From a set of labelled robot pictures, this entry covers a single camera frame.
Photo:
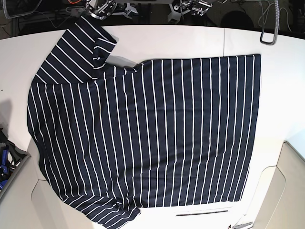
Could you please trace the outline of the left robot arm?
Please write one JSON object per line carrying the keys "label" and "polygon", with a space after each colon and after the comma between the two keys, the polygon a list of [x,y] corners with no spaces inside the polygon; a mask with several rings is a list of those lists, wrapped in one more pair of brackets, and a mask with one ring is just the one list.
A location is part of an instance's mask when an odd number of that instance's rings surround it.
{"label": "left robot arm", "polygon": [[214,5],[216,0],[174,0],[167,16],[168,23],[177,24],[184,19],[184,15],[190,13],[192,16],[202,17]]}

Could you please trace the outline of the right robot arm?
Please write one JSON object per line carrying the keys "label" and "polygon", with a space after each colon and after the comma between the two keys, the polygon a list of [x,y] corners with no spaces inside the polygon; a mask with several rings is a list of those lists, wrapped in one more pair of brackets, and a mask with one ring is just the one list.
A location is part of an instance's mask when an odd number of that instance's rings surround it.
{"label": "right robot arm", "polygon": [[85,8],[90,16],[102,21],[111,15],[122,15],[128,19],[138,15],[137,9],[130,3],[117,3],[115,0],[87,0]]}

